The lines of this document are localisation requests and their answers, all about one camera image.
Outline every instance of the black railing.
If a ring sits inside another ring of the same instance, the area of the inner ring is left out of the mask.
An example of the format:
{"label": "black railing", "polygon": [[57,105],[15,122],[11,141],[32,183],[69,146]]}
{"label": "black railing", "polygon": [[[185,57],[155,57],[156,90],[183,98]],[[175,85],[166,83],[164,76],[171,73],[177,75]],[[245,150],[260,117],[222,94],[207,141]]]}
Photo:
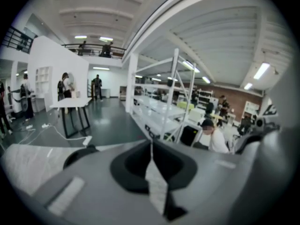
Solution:
{"label": "black railing", "polygon": [[32,38],[10,26],[2,40],[2,45],[18,51],[29,53],[32,42]]}
{"label": "black railing", "polygon": [[82,49],[79,47],[81,44],[64,44],[65,48],[80,55],[80,56],[94,56],[94,57],[108,57],[114,59],[121,59],[124,56],[126,49],[111,46],[111,52],[102,52],[104,45],[98,44],[85,44]]}

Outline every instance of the fluorescent light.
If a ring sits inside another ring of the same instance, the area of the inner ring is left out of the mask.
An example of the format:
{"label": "fluorescent light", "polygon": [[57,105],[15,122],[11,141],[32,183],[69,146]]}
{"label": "fluorescent light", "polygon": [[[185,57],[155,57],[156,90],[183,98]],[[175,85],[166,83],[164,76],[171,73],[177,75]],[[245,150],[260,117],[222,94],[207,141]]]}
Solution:
{"label": "fluorescent light", "polygon": [[248,83],[245,87],[244,87],[244,89],[245,90],[249,90],[249,88],[251,88],[252,87],[252,83]]}
{"label": "fluorescent light", "polygon": [[99,40],[101,40],[101,41],[113,41],[113,38],[111,38],[111,37],[100,37]]}
{"label": "fluorescent light", "polygon": [[75,36],[75,38],[82,39],[82,38],[87,38],[87,36],[85,36],[85,35],[79,35],[79,36]]}
{"label": "fluorescent light", "polygon": [[93,67],[93,69],[99,69],[99,70],[109,70],[109,68],[106,68],[106,67]]}
{"label": "fluorescent light", "polygon": [[[189,61],[183,61],[182,64],[190,70],[194,70],[194,66]],[[199,69],[195,67],[195,73],[200,73]]]}
{"label": "fluorescent light", "polygon": [[263,62],[261,64],[261,67],[258,69],[257,73],[254,75],[254,79],[260,79],[261,76],[265,73],[265,71],[267,71],[267,69],[269,68],[270,64],[267,62]]}
{"label": "fluorescent light", "polygon": [[[168,77],[168,79],[170,79],[170,80],[173,80],[171,77]],[[177,82],[178,80],[177,79],[175,79],[175,82]]]}
{"label": "fluorescent light", "polygon": [[210,80],[207,77],[202,77],[202,79],[206,82],[206,83],[210,83]]}

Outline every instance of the black table leg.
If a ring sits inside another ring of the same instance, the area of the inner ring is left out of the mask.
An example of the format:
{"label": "black table leg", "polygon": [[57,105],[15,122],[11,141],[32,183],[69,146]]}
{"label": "black table leg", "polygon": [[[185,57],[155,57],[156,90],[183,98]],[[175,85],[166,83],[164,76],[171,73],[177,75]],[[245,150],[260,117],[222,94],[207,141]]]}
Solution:
{"label": "black table leg", "polygon": [[[67,126],[66,126],[66,118],[65,118],[65,109],[61,110],[61,116],[62,116],[62,124],[64,126],[64,131],[65,131],[65,135],[66,138],[70,138],[71,136],[75,135],[76,133],[78,133],[78,131],[73,132],[72,134],[68,134],[67,131]],[[74,128],[74,124],[73,124],[73,119],[72,119],[72,114],[71,114],[71,121],[72,121],[72,126]]]}
{"label": "black table leg", "polygon": [[81,114],[80,114],[80,107],[78,108],[78,116],[79,116],[80,124],[81,124],[81,127],[82,127],[81,132],[83,132],[84,136],[86,136],[86,133],[85,133],[84,130],[85,130],[87,127],[85,128],[85,127],[83,126],[83,120],[82,120]]}
{"label": "black table leg", "polygon": [[86,123],[88,124],[88,126],[86,128],[89,128],[90,123],[89,123],[89,120],[88,120],[88,116],[86,115],[85,107],[82,107],[82,109],[83,109],[83,113],[84,113],[84,116],[85,116]]}

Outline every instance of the white shirt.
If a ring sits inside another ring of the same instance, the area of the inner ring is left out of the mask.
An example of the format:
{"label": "white shirt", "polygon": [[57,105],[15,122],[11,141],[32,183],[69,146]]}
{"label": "white shirt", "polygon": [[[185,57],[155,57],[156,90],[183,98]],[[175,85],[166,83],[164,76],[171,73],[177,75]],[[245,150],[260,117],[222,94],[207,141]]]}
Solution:
{"label": "white shirt", "polygon": [[71,87],[70,87],[71,82],[70,82],[70,80],[68,78],[65,78],[64,81],[63,81],[63,83],[64,83],[64,87],[66,89],[65,91],[71,90]]}
{"label": "white shirt", "polygon": [[31,92],[31,87],[30,87],[30,83],[29,83],[28,79],[23,79],[22,84],[26,91],[26,97],[30,98],[31,96],[28,94],[28,91]]}
{"label": "white shirt", "polygon": [[219,129],[215,129],[210,138],[209,150],[214,152],[229,153],[225,138]]}

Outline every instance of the brick wall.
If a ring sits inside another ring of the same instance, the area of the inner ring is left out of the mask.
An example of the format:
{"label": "brick wall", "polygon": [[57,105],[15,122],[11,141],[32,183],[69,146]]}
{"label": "brick wall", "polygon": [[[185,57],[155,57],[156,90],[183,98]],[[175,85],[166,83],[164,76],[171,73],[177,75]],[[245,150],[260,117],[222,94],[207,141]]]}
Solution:
{"label": "brick wall", "polygon": [[[189,88],[189,83],[185,83],[184,86],[186,88]],[[199,84],[195,84],[195,86],[197,86],[198,89],[201,88],[202,90],[213,90],[213,97],[215,98],[220,98],[220,96],[224,95],[227,98],[227,101],[230,105],[230,110],[232,108],[234,109],[233,114],[236,116],[235,120],[238,122],[240,122],[242,118],[245,104],[247,101],[258,104],[259,108],[261,108],[262,105],[262,97],[258,97],[246,92]]]}

